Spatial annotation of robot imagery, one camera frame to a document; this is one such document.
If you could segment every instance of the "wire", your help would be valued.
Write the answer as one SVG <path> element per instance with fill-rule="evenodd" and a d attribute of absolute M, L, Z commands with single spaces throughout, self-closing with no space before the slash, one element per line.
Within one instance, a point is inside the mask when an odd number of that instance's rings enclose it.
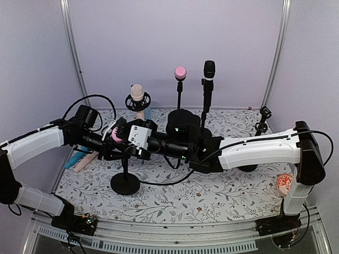
<path fill-rule="evenodd" d="M 333 144 L 332 138 L 331 138 L 327 133 L 325 133 L 325 132 L 322 132 L 322 131 L 313 131 L 313 130 L 311 130 L 311 131 L 304 131 L 304 132 L 294 133 L 294 134 L 292 134 L 291 136 L 294 137 L 294 136 L 296 136 L 296 135 L 301 135 L 301 134 L 306 134 L 306 133 L 317 133 L 317 134 L 321 134 L 321 135 L 327 137 L 328 140 L 330 141 L 330 143 L 331 143 L 331 151 L 330 151 L 330 153 L 329 153 L 329 156 L 327 157 L 327 159 L 326 159 L 325 162 L 324 162 L 324 166 L 325 166 L 325 165 L 328 163 L 328 161 L 330 160 L 330 158 L 332 157 L 332 155 L 333 155 L 334 144 Z"/>
<path fill-rule="evenodd" d="M 7 146 L 7 145 L 9 145 L 9 144 L 11 144 L 11 143 L 13 143 L 13 142 L 16 142 L 16 141 L 18 141 L 18 140 L 20 140 L 20 139 L 23 139 L 23 138 L 26 138 L 26 137 L 28 137 L 28 136 L 30 136 L 30 135 L 33 135 L 33 134 L 35 134 L 35 133 L 38 133 L 39 131 L 44 131 L 44 130 L 53 128 L 53 127 L 55 127 L 55 126 L 56 126 L 55 124 L 51 124 L 51 125 L 42 127 L 42 128 L 40 128 L 40 129 L 37 129 L 37 130 L 34 130 L 34 131 L 27 132 L 27 133 L 24 134 L 24 135 L 21 135 L 21 136 L 15 138 L 15 139 L 12 139 L 12 140 L 10 140 L 10 141 L 8 141 L 8 142 L 6 142 L 6 143 L 3 143 L 3 144 L 0 146 L 0 148 L 4 148 L 5 146 Z"/>
<path fill-rule="evenodd" d="M 311 130 L 311 131 L 305 131 L 305 132 L 298 132 L 298 133 L 294 133 L 292 134 L 291 136 L 289 135 L 284 135 L 284 136 L 278 136 L 278 137 L 268 137 L 268 138 L 258 138 L 258 139 L 249 139 L 247 140 L 246 142 L 245 141 L 240 141 L 240 142 L 236 142 L 236 143 L 232 143 L 232 144 L 228 144 L 226 146 L 223 146 L 221 148 L 219 148 L 218 150 L 214 151 L 213 153 L 211 153 L 210 155 L 208 155 L 207 157 L 205 157 L 204 159 L 202 159 L 198 165 L 193 168 L 186 176 L 184 176 L 183 178 L 181 178 L 180 180 L 178 181 L 175 181 L 175 182 L 172 182 L 172 183 L 149 183 L 149 182 L 145 182 L 145 181 L 140 181 L 141 183 L 143 184 L 148 184 L 148 185 L 156 185 L 156 186 L 169 186 L 169 185 L 175 185 L 175 184 L 179 184 L 183 181 L 185 181 L 187 178 L 189 178 L 191 176 L 191 174 L 193 174 L 197 168 L 200 167 L 200 165 L 202 165 L 206 160 L 208 160 L 209 158 L 211 158 L 213 155 L 217 154 L 218 152 L 224 150 L 224 149 L 227 149 L 227 148 L 230 148 L 230 147 L 233 147 L 233 146 L 237 146 L 239 144 L 245 144 L 245 143 L 250 143 L 250 142 L 256 142 L 256 141 L 266 141 L 266 140 L 277 140 L 277 139 L 287 139 L 289 137 L 294 137 L 294 136 L 297 136 L 297 135 L 301 135 L 301 134 L 306 134 L 306 133 L 318 133 L 318 134 L 321 134 L 321 135 L 324 135 L 325 137 L 327 137 L 331 143 L 331 152 L 328 156 L 328 158 L 326 159 L 324 165 L 326 165 L 328 163 L 328 161 L 330 160 L 330 158 L 332 157 L 332 154 L 333 154 L 333 150 L 334 150 L 334 144 L 333 144 L 333 140 L 331 139 L 331 137 L 326 134 L 325 132 L 322 132 L 322 131 L 314 131 L 314 130 Z"/>
<path fill-rule="evenodd" d="M 63 223 L 61 223 L 55 216 L 47 213 L 47 212 L 43 212 L 44 214 L 48 215 L 49 217 L 51 217 L 52 219 L 55 219 L 58 221 L 59 225 L 61 227 L 64 228 L 64 230 L 66 231 L 66 233 L 68 234 L 68 238 L 67 238 L 67 241 L 68 241 L 68 244 L 70 245 L 70 241 L 73 240 L 75 242 L 77 242 L 81 248 L 81 251 L 83 252 L 83 254 L 86 254 L 86 251 L 85 251 L 85 248 L 83 247 L 82 243 L 80 242 L 80 238 L 77 237 L 76 235 L 73 234 L 73 232 L 71 232 L 67 226 L 65 226 Z M 72 250 L 71 247 L 68 247 L 68 249 L 72 252 L 72 254 L 75 254 L 74 250 Z"/>
<path fill-rule="evenodd" d="M 308 210 L 308 208 L 307 208 L 307 206 L 306 206 L 305 204 L 303 204 L 303 206 L 305 207 L 306 212 L 307 212 L 307 216 L 308 216 L 308 219 L 307 219 L 307 226 L 306 226 L 306 229 L 305 229 L 304 234 L 299 238 L 298 241 L 293 242 L 293 243 L 291 244 L 291 247 L 297 245 L 298 243 L 300 243 L 300 242 L 302 241 L 302 239 L 306 236 L 306 233 L 307 233 L 308 228 L 309 228 L 309 221 L 310 221 L 309 210 Z"/>
<path fill-rule="evenodd" d="M 183 178 L 181 178 L 180 180 L 178 181 L 175 181 L 175 182 L 172 182 L 172 183 L 149 183 L 149 182 L 145 182 L 145 181 L 140 181 L 141 183 L 143 184 L 148 184 L 148 185 L 157 185 L 157 186 L 169 186 L 169 185 L 175 185 L 175 184 L 179 184 L 181 183 L 182 181 L 185 181 L 187 178 L 189 178 L 191 176 L 191 174 L 193 174 L 196 169 L 201 165 L 203 164 L 206 160 L 208 160 L 210 157 L 212 157 L 213 155 L 215 155 L 216 153 L 218 153 L 219 151 L 221 150 L 224 150 L 226 148 L 229 148 L 229 147 L 233 147 L 233 146 L 236 146 L 238 144 L 243 144 L 245 143 L 244 141 L 240 141 L 240 142 L 236 142 L 236 143 L 233 143 L 233 144 L 228 144 L 227 146 L 224 146 L 224 147 L 221 147 L 219 148 L 218 150 L 214 151 L 213 153 L 211 153 L 210 155 L 208 155 L 207 157 L 205 157 L 201 162 L 198 163 L 198 165 L 192 169 L 186 176 L 184 176 Z"/>
<path fill-rule="evenodd" d="M 176 166 L 174 167 L 173 164 L 170 162 L 170 160 L 168 159 L 167 156 L 164 155 L 164 158 L 166 160 L 166 162 L 168 163 L 168 165 L 173 168 L 173 169 L 178 169 L 180 167 L 180 160 L 178 159 L 178 162 L 176 163 Z"/>
<path fill-rule="evenodd" d="M 11 208 L 11 205 L 8 205 L 8 209 L 10 209 L 10 211 L 13 213 L 13 214 L 15 214 L 16 216 L 21 216 L 22 215 L 22 212 L 21 212 L 21 209 L 20 209 L 20 206 L 18 205 L 18 204 L 14 204 L 14 205 L 16 205 L 16 207 L 17 207 L 17 209 L 18 209 L 18 211 L 19 212 L 14 212 L 13 210 L 12 210 L 12 208 Z"/>
<path fill-rule="evenodd" d="M 92 130 L 93 132 L 97 132 L 97 131 L 101 130 L 102 125 L 103 125 L 101 114 L 100 114 L 100 112 L 98 112 L 98 113 L 99 113 L 99 118 L 100 118 L 100 127 L 98 129 L 96 129 L 96 130 Z"/>
<path fill-rule="evenodd" d="M 152 151 L 148 151 L 148 152 L 150 152 L 150 153 L 157 153 L 157 152 L 159 152 L 160 151 L 160 149 L 161 149 L 161 144 L 160 144 L 160 141 L 159 140 L 157 140 L 157 139 L 155 139 L 155 138 L 152 138 L 152 137 L 149 137 L 148 139 L 152 139 L 152 140 L 155 140 L 157 143 L 158 143 L 158 145 L 159 145 L 159 148 L 158 148 L 158 150 L 156 150 L 155 152 L 152 152 Z"/>
<path fill-rule="evenodd" d="M 113 102 L 112 102 L 108 97 L 106 97 L 106 96 L 104 96 L 104 95 L 101 95 L 101 94 L 91 94 L 91 95 L 87 95 L 87 96 L 85 96 L 85 97 L 82 97 L 82 98 L 76 100 L 76 101 L 75 101 L 75 102 L 67 109 L 67 111 L 65 112 L 65 114 L 64 114 L 64 116 L 63 116 L 63 118 L 62 118 L 62 120 L 65 120 L 65 118 L 66 118 L 67 114 L 69 113 L 69 111 L 70 111 L 70 110 L 71 110 L 78 102 L 81 102 L 81 101 L 83 101 L 83 100 L 85 100 L 85 99 L 92 98 L 92 97 L 100 97 L 100 98 L 104 98 L 105 100 L 107 100 L 107 101 L 111 104 L 111 106 L 112 106 L 112 109 L 113 109 L 113 112 L 114 112 L 114 120 L 117 118 L 117 112 L 116 112 L 116 110 L 115 110 L 114 104 L 113 104 Z"/>

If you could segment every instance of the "small black holder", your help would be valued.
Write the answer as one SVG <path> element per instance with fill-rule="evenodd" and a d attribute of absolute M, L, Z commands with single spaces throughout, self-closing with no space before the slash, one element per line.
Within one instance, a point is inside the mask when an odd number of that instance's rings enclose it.
<path fill-rule="evenodd" d="M 265 123 L 268 118 L 272 116 L 272 112 L 267 107 L 262 107 L 260 109 L 261 119 L 254 126 L 256 133 L 255 136 L 260 136 L 261 133 L 265 133 L 268 130 L 268 125 Z M 238 167 L 241 171 L 252 172 L 256 169 L 258 165 L 248 165 Z"/>
<path fill-rule="evenodd" d="M 301 226 L 299 214 L 295 216 L 287 216 L 284 213 L 284 200 L 281 202 L 280 214 L 274 217 L 262 218 L 255 221 L 256 230 L 259 235 L 276 234 L 288 231 Z"/>
<path fill-rule="evenodd" d="M 182 80 L 177 79 L 177 80 L 178 80 L 178 85 L 176 87 L 176 91 L 178 92 L 178 101 L 177 101 L 177 108 L 176 109 L 179 110 L 180 109 L 180 104 L 181 104 L 181 93 L 183 91 L 182 81 L 184 79 L 182 79 Z"/>
<path fill-rule="evenodd" d="M 148 93 L 144 92 L 144 97 L 142 100 L 136 102 L 133 101 L 133 98 L 131 95 L 128 95 L 125 100 L 126 107 L 133 112 L 139 112 L 142 110 L 145 110 L 150 105 L 150 96 Z"/>

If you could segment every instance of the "round stand base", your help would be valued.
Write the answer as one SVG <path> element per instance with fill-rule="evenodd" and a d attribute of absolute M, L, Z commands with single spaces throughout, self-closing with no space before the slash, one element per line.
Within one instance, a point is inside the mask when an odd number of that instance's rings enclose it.
<path fill-rule="evenodd" d="M 140 189 L 138 177 L 128 173 L 127 181 L 124 180 L 123 173 L 116 174 L 111 179 L 111 188 L 121 195 L 132 195 Z"/>
<path fill-rule="evenodd" d="M 238 169 L 240 169 L 243 172 L 252 172 L 256 169 L 258 165 L 248 165 L 248 166 L 241 166 L 238 167 Z"/>

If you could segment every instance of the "black bracket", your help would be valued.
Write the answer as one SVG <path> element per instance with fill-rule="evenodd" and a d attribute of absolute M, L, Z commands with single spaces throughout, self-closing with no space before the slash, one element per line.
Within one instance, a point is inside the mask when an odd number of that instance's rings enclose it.
<path fill-rule="evenodd" d="M 255 221 L 256 230 L 260 236 L 280 233 L 296 229 L 301 226 L 299 215 L 287 216 L 284 214 L 284 200 L 281 202 L 280 214 L 278 216 L 263 218 Z"/>
<path fill-rule="evenodd" d="M 74 214 L 74 206 L 62 197 L 55 195 L 64 203 L 64 209 L 60 216 L 54 216 L 51 225 L 74 233 L 93 236 L 97 226 L 97 220 L 87 221 L 86 217 Z"/>

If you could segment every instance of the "table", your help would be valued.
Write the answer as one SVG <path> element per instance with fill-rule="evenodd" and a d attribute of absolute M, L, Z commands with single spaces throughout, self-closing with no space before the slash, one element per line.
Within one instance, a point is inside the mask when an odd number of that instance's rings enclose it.
<path fill-rule="evenodd" d="M 158 124 L 158 131 L 165 131 L 169 112 L 152 110 L 151 119 Z M 113 120 L 112 111 L 101 114 L 104 125 Z M 135 113 L 118 110 L 117 119 L 120 116 L 130 121 Z M 211 110 L 206 127 L 214 135 L 249 137 L 254 135 L 253 125 L 260 117 L 252 110 Z M 168 183 L 181 179 L 190 169 L 186 164 L 172 169 L 162 156 L 152 155 L 150 161 L 130 159 L 129 170 L 142 180 Z M 112 176 L 120 172 L 120 160 L 96 160 L 79 173 L 74 173 L 73 167 L 66 169 L 56 194 L 74 204 L 76 213 L 90 212 L 102 219 L 173 224 L 238 221 L 278 214 L 281 198 L 275 181 L 280 174 L 291 173 L 291 168 L 288 164 L 264 164 L 251 173 L 236 168 L 223 173 L 194 173 L 174 186 L 142 184 L 131 196 L 118 195 L 110 187 Z"/>

